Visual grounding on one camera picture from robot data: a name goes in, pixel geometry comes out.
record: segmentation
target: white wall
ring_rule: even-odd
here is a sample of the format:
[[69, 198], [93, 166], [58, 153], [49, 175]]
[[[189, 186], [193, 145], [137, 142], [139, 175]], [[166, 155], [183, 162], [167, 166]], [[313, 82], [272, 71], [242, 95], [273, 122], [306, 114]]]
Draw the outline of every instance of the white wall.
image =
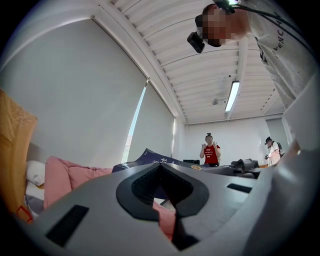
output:
[[38, 118], [28, 159], [51, 156], [85, 166], [121, 162], [146, 77], [88, 19], [54, 29], [24, 47], [0, 73], [0, 86]]
[[207, 133], [221, 147], [221, 165], [249, 158], [258, 160], [260, 165], [268, 163], [265, 140], [270, 133], [263, 117], [186, 126], [183, 159], [200, 160], [204, 164], [205, 158], [200, 159], [199, 154]]

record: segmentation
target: pillow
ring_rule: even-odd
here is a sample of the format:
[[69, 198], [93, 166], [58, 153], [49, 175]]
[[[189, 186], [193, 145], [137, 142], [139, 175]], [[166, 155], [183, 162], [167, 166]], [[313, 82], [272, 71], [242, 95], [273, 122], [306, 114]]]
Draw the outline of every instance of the pillow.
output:
[[109, 175], [111, 174], [111, 172], [112, 169], [110, 168], [100, 169], [96, 167], [84, 166], [73, 166], [69, 167], [68, 169], [70, 184], [73, 190], [91, 179], [104, 175]]
[[42, 185], [45, 183], [45, 169], [46, 165], [42, 162], [26, 162], [26, 179], [37, 186]]

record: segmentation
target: pink blanket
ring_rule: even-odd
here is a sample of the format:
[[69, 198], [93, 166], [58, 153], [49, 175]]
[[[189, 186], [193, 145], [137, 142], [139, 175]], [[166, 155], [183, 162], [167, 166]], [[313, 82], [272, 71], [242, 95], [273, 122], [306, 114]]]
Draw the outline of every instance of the pink blanket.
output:
[[[44, 209], [81, 184], [103, 175], [112, 169], [85, 167], [51, 156], [45, 163]], [[159, 212], [159, 226], [168, 239], [172, 239], [176, 213], [154, 202], [153, 209]]]

